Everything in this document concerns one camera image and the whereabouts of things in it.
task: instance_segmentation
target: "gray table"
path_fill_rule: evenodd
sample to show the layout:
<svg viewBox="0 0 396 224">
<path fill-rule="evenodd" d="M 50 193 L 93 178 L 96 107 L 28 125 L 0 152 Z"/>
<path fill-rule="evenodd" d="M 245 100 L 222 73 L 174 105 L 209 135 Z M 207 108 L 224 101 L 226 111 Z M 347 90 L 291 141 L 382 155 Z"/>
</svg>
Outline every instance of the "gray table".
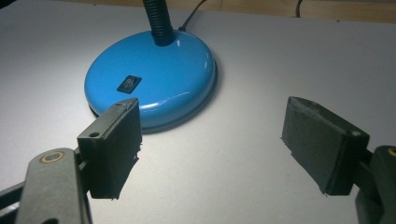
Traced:
<svg viewBox="0 0 396 224">
<path fill-rule="evenodd" d="M 189 10 L 170 10 L 177 28 Z M 95 223 L 357 223 L 354 188 L 326 197 L 280 140 L 288 96 L 328 107 L 396 145 L 396 25 L 200 11 L 219 85 L 198 116 L 144 135 L 117 201 Z M 0 10 L 0 189 L 37 154 L 77 147 L 94 121 L 83 90 L 93 60 L 149 29 L 143 8 L 19 0 Z"/>
</svg>

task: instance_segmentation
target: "round lamp base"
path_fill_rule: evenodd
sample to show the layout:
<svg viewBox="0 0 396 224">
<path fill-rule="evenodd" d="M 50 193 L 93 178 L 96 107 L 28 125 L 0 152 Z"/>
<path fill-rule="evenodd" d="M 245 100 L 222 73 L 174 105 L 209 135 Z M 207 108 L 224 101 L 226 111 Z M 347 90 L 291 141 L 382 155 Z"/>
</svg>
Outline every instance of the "round lamp base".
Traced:
<svg viewBox="0 0 396 224">
<path fill-rule="evenodd" d="M 197 113 L 213 95 L 217 66 L 207 45 L 175 31 L 166 47 L 151 33 L 129 36 L 106 49 L 85 77 L 85 95 L 97 115 L 116 102 L 138 98 L 144 133 L 172 128 Z"/>
</svg>

